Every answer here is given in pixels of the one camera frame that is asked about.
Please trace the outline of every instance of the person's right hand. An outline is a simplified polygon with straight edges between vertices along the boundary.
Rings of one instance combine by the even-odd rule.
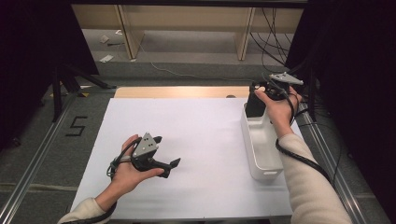
[[[122,145],[122,148],[126,148],[137,138],[137,134],[129,137]],[[131,156],[132,150],[133,148],[129,147],[124,153],[124,156]],[[107,211],[122,195],[134,190],[140,182],[162,173],[163,169],[161,168],[140,172],[130,162],[122,162],[118,166],[111,183],[95,200],[102,210]]]
[[[287,133],[293,133],[290,127],[291,108],[288,101],[273,101],[263,91],[255,90],[254,92],[265,103],[267,115],[274,124],[277,137],[280,138]],[[289,98],[294,106],[294,111],[297,111],[297,105],[303,97],[293,87],[290,87],[290,93]]]

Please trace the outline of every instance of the table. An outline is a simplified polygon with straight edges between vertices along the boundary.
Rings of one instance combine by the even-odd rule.
[[[156,160],[180,157],[181,162],[169,178],[151,178],[122,197],[113,219],[289,216],[283,174],[257,181],[249,173],[240,124],[247,95],[246,87],[120,88],[107,108],[72,209],[108,184],[109,158],[118,156],[130,133],[150,132],[163,137]]]

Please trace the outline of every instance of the sweater sleeve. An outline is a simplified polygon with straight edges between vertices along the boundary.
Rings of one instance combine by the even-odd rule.
[[[105,211],[102,210],[102,208],[98,205],[98,203],[94,198],[87,198],[81,203],[79,203],[79,205],[72,212],[62,217],[58,221],[58,224],[69,221],[91,218],[91,217],[99,217],[104,213]],[[110,217],[98,223],[107,223],[109,220]]]
[[[279,139],[288,151],[315,161],[304,140],[294,133]],[[291,223],[352,223],[329,181],[317,170],[280,153],[293,210]]]

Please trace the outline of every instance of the finger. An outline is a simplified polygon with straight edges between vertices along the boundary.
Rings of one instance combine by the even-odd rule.
[[[290,93],[297,94],[297,91],[292,86],[289,86],[289,91]]]
[[[261,99],[266,105],[271,104],[272,100],[267,96],[267,94],[263,91],[255,90],[254,93]]]
[[[160,175],[164,172],[164,169],[161,168],[154,168],[147,170],[145,172],[140,172],[140,178],[142,178],[142,181],[145,179],[152,178],[154,176]]]
[[[134,140],[136,140],[138,138],[138,135],[137,134],[134,134],[134,135],[132,135],[131,137],[129,137],[125,142],[124,142],[124,144],[122,144],[122,149],[121,150],[124,150],[126,147],[128,147],[128,145],[130,145]],[[131,155],[131,151],[132,151],[132,146],[130,146],[129,148],[128,148],[128,150],[125,152],[125,154],[124,155]]]

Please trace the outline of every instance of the white container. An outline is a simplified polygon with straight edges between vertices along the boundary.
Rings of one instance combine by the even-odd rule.
[[[262,117],[247,118],[244,104],[241,126],[250,173],[257,180],[275,179],[283,171],[276,149],[276,133],[266,111]]]

